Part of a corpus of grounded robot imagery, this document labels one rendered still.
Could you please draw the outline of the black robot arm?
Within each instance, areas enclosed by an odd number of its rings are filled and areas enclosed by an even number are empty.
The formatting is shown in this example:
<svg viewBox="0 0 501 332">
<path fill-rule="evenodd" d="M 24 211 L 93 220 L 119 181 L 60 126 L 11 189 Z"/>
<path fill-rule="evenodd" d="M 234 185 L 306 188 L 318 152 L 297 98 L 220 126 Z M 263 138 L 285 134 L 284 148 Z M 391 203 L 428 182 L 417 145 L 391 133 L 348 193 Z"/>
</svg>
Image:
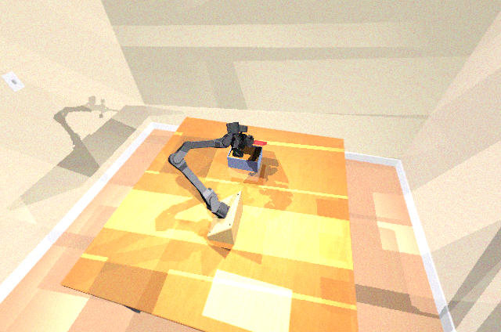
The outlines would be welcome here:
<svg viewBox="0 0 501 332">
<path fill-rule="evenodd" d="M 211 211 L 214 215 L 217 215 L 218 218 L 225 218 L 228 214 L 230 206 L 225 204 L 222 201 L 218 201 L 217 193 L 210 187 L 206 187 L 190 170 L 188 167 L 184 157 L 189 152 L 190 149 L 196 148 L 206 148 L 206 147 L 214 147 L 214 148 L 228 148 L 232 147 L 232 151 L 239 150 L 238 146 L 243 144 L 242 146 L 252 147 L 254 143 L 254 137 L 252 135 L 243 136 L 242 139 L 238 135 L 240 133 L 239 122 L 227 123 L 227 133 L 222 138 L 213 139 L 213 140 L 204 140 L 204 141 L 187 141 L 184 142 L 176 151 L 172 153 L 168 161 L 171 165 L 177 168 L 200 192 L 201 197 L 206 203 L 206 207 Z"/>
</svg>

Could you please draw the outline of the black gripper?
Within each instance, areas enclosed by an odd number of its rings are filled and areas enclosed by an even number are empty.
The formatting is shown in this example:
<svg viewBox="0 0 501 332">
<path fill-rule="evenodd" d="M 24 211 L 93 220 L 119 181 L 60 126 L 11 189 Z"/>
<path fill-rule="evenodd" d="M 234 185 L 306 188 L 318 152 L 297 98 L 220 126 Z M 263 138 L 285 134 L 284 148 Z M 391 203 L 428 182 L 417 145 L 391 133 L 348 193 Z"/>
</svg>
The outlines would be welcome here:
<svg viewBox="0 0 501 332">
<path fill-rule="evenodd" d="M 247 132 L 248 127 L 246 125 L 241 125 L 241 124 L 239 124 L 239 127 L 240 127 L 240 133 L 238 133 L 238 135 L 236 135 L 236 136 L 239 136 L 242 139 L 242 142 L 243 142 L 243 136 L 244 135 L 247 136 L 247 134 L 243 134 L 243 132 Z M 240 149 L 244 150 L 245 146 L 242 146 L 242 145 L 243 144 L 241 143 L 241 145 L 238 146 L 239 150 L 234 150 L 232 152 L 232 155 L 234 157 L 240 157 L 240 158 L 243 157 L 243 151 L 240 151 Z"/>
</svg>

